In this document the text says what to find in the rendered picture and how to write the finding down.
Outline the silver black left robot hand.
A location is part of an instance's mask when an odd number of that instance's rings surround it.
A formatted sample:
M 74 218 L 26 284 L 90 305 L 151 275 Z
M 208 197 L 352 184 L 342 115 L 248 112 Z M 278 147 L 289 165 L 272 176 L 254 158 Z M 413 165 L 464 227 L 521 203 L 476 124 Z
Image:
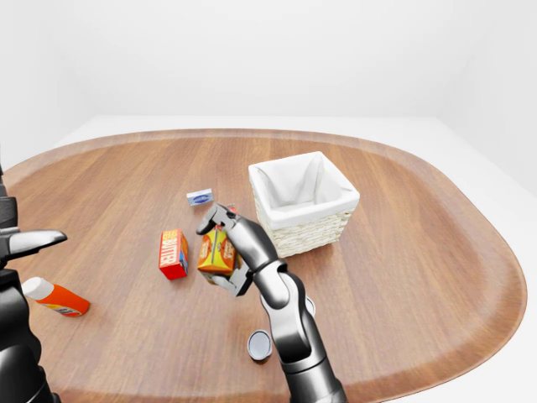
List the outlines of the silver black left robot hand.
M 9 196 L 0 166 L 0 270 L 8 261 L 37 254 L 41 249 L 62 243 L 67 236 L 59 230 L 21 231 L 18 227 L 18 203 Z

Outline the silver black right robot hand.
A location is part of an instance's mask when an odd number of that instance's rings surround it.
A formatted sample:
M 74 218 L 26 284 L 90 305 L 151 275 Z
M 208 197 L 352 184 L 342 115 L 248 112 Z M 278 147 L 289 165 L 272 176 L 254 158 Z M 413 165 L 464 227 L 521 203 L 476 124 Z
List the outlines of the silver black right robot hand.
M 196 233 L 204 235 L 215 226 L 222 226 L 227 238 L 242 257 L 242 268 L 231 277 L 208 275 L 207 279 L 230 291 L 234 296 L 242 296 L 254 283 L 264 300 L 274 309 L 280 309 L 289 301 L 289 291 L 280 274 L 287 270 L 287 264 L 278 253 L 264 229 L 256 222 L 242 217 L 221 204 L 214 203 Z

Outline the orange juice carton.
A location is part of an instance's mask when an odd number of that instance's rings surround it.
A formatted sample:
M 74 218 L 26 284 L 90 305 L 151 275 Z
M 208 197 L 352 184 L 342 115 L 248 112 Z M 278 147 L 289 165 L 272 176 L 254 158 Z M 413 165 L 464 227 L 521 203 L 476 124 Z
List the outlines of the orange juice carton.
M 216 228 L 203 236 L 197 269 L 210 284 L 217 285 L 214 279 L 218 277 L 228 280 L 241 264 L 226 231 Z

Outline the white lined wicker basket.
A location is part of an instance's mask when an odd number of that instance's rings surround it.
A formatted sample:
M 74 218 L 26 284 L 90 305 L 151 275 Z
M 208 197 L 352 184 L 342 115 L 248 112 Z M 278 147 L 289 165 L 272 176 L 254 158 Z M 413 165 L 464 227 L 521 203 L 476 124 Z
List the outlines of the white lined wicker basket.
M 281 258 L 336 242 L 360 194 L 320 151 L 250 165 L 258 221 Z

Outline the orange bottle with white cap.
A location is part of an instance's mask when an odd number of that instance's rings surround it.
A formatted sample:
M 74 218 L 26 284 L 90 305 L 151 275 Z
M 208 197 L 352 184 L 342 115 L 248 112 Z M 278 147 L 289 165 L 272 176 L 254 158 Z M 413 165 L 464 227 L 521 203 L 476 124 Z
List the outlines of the orange bottle with white cap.
M 91 306 L 88 300 L 41 277 L 30 278 L 21 287 L 26 297 L 66 317 L 82 316 Z

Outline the small blue white box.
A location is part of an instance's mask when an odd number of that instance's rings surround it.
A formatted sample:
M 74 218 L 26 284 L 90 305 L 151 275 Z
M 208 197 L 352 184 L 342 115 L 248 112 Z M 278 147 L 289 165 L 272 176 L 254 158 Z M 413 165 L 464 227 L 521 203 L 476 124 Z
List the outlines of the small blue white box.
M 191 207 L 214 201 L 214 196 L 211 188 L 189 192 L 186 194 L 186 198 Z

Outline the red butter box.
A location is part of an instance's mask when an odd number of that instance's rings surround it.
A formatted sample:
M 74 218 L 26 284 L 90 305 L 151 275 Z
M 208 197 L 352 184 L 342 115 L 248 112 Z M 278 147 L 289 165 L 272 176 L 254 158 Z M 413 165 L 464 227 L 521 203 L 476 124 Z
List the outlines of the red butter box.
M 188 275 L 188 243 L 180 228 L 162 232 L 159 244 L 159 269 L 168 280 Z

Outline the silver tin can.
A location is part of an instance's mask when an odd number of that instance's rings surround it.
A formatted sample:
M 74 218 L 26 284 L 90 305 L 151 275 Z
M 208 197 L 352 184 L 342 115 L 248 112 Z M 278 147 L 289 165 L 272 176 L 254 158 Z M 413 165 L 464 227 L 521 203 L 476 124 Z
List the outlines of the silver tin can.
M 248 354 L 256 364 L 264 364 L 272 354 L 272 340 L 263 329 L 254 331 L 248 338 Z

